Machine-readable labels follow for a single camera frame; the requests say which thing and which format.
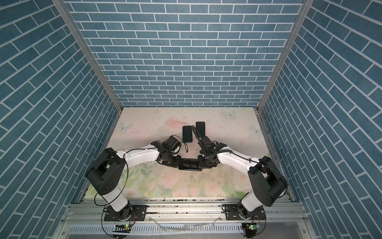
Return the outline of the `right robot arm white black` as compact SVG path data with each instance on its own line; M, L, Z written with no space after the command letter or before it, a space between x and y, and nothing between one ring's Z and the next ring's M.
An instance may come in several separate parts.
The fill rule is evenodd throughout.
M225 146L201 149L200 154L205 162L228 165L249 178L252 190L238 203L240 215L247 219L262 206L270 207L287 192L288 183L271 158L250 157Z

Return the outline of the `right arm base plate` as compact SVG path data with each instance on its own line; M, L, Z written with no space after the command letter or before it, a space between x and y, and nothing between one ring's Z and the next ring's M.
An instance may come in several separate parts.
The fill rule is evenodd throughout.
M247 211L242 205L223 204L221 209L227 221L238 220L265 220L266 212L262 206L253 211Z

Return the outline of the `white phone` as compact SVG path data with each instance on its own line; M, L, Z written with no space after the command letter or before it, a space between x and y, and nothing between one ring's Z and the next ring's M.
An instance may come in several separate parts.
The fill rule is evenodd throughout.
M185 170L185 171L202 171L203 170L199 166L199 161L197 159L187 159L187 158L180 159L178 169Z

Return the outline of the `black phone screen up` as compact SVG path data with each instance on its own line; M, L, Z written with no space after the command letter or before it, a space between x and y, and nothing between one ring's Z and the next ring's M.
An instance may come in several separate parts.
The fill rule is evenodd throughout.
M191 125L183 126L182 128L182 139L184 143L193 142L193 129Z

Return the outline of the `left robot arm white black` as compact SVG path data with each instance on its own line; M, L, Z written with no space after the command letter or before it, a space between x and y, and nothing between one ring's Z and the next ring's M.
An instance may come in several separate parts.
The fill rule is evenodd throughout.
M88 168L86 178L106 201L106 205L111 206L115 212L120 212L128 205L128 199L122 194L123 189L118 186L124 170L154 161L169 167L178 167L180 159L180 155L171 153L160 145L148 145L127 151L107 148Z

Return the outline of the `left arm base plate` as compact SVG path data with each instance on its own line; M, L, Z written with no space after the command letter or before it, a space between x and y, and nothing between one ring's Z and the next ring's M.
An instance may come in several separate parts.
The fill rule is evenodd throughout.
M103 209L103 220L106 222L140 222L144 221L147 205L126 205L121 211L115 211L111 206Z

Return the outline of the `blue phone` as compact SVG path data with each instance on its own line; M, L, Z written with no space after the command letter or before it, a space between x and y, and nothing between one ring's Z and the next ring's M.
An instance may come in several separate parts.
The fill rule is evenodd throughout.
M200 134L200 137L203 138L206 136L206 124L203 121L196 122L196 129Z

